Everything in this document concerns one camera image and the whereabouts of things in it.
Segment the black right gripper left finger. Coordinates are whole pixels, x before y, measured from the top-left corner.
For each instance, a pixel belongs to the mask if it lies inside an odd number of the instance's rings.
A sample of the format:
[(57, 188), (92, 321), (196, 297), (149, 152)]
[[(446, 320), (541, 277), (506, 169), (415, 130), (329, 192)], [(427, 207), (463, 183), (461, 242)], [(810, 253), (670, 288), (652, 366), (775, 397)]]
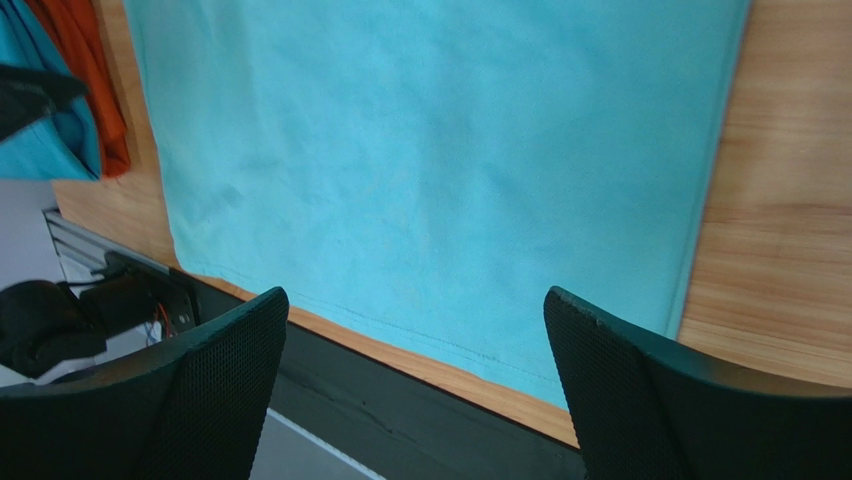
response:
[(286, 341), (275, 287), (185, 333), (1, 391), (5, 479), (246, 479)]

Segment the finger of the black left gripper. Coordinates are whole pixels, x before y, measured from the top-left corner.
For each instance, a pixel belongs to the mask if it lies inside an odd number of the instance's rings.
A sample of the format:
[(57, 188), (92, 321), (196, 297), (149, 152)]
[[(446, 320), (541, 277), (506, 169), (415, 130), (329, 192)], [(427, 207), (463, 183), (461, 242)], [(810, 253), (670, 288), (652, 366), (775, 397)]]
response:
[(87, 93), (87, 86), (74, 76), (2, 64), (1, 141), (69, 109)]

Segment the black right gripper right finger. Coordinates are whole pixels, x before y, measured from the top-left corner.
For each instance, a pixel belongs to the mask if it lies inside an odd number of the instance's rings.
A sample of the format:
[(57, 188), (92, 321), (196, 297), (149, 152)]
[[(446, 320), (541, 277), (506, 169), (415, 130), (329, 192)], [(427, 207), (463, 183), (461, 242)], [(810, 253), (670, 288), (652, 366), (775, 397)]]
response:
[(553, 287), (544, 320), (593, 479), (847, 479), (851, 392), (748, 368)]

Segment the teal green t shirt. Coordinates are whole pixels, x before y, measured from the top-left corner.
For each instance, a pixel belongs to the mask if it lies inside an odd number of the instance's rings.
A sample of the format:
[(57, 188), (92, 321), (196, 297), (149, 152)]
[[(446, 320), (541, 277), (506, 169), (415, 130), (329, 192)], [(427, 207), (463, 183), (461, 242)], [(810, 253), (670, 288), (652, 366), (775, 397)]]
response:
[(180, 266), (557, 406), (680, 326), (747, 1), (128, 1)]

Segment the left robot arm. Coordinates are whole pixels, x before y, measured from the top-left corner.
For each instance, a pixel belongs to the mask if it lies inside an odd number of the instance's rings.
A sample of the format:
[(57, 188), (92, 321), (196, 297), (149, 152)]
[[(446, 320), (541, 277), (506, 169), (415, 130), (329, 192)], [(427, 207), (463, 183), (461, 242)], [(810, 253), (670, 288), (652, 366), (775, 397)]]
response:
[[(1, 67), (1, 138), (71, 107), (87, 94), (78, 78), (29, 68)], [(1, 364), (38, 380), (68, 361), (107, 349), (108, 339), (164, 318), (148, 283), (126, 267), (111, 266), (99, 280), (24, 281), (1, 292)]]

